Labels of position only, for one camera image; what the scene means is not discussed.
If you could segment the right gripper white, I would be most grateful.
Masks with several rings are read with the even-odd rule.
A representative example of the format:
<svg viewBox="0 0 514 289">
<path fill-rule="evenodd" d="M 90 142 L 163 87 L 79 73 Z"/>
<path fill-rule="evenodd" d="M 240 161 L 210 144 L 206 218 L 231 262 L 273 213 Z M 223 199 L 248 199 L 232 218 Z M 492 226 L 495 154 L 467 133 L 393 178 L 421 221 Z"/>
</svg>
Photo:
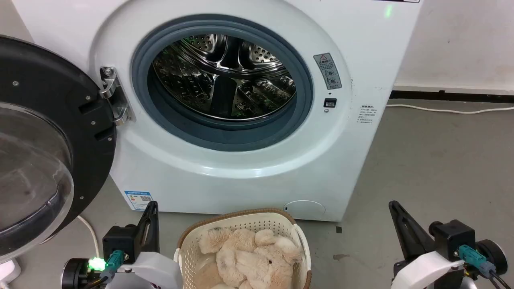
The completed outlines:
<svg viewBox="0 0 514 289">
<path fill-rule="evenodd" d="M 433 238 L 415 221 L 398 201 L 389 202 L 404 261 L 411 262 L 398 271 L 393 289 L 424 289 L 464 261 L 448 261 L 435 250 Z"/>
</svg>

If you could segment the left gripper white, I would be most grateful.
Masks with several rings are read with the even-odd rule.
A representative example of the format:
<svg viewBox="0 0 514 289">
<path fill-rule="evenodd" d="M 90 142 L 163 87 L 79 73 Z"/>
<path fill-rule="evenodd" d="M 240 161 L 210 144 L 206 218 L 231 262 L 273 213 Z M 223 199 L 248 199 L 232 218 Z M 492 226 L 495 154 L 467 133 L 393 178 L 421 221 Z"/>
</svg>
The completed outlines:
<svg viewBox="0 0 514 289">
<path fill-rule="evenodd" d="M 137 225 L 136 254 L 132 265 L 122 265 L 107 289 L 182 289 L 184 282 L 177 262 L 159 253 L 158 202 L 146 206 Z"/>
</svg>

